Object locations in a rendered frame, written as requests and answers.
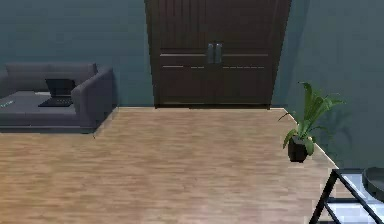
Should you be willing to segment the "black frame glass table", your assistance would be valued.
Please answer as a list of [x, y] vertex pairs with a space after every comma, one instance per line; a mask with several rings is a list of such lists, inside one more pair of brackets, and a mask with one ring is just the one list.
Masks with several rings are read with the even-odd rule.
[[[364, 169], [333, 169], [308, 224], [384, 224], [384, 203], [365, 190]], [[330, 196], [337, 180], [351, 193], [351, 198]]]

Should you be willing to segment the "dark grey sofa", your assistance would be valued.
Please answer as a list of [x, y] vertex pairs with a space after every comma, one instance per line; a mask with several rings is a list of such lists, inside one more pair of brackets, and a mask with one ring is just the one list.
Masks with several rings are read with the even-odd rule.
[[[46, 79], [72, 79], [69, 107], [40, 107]], [[0, 132], [93, 133], [118, 105], [115, 74], [94, 62], [14, 62], [0, 73]]]

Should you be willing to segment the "black laptop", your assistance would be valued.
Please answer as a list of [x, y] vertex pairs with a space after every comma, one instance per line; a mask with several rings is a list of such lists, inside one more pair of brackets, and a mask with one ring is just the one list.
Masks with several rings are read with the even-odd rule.
[[40, 107], [69, 107], [72, 104], [71, 91], [76, 87], [72, 79], [46, 79], [50, 98]]

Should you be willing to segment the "dark grey round dish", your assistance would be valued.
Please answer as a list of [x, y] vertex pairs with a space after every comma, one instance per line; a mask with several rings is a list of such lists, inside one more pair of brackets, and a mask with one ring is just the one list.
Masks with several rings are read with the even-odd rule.
[[384, 168], [369, 167], [362, 173], [365, 190], [376, 200], [384, 203]]

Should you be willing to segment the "green house plant in pot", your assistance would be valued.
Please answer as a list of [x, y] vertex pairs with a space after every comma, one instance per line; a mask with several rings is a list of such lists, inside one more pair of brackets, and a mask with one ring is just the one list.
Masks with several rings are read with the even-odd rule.
[[315, 126], [317, 120], [336, 105], [345, 104], [345, 101], [330, 95], [322, 96], [313, 89], [309, 82], [302, 82], [304, 88], [304, 114], [296, 121], [296, 127], [289, 130], [284, 137], [282, 148], [287, 148], [288, 158], [291, 162], [303, 163], [308, 156], [314, 153], [317, 139], [311, 136], [313, 130], [320, 129], [328, 133], [326, 127]]

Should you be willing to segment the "dark brown wooden wardrobe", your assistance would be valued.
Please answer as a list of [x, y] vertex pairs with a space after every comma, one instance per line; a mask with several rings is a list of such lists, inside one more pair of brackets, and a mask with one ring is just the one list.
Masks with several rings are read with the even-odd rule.
[[264, 108], [292, 0], [144, 0], [154, 106]]

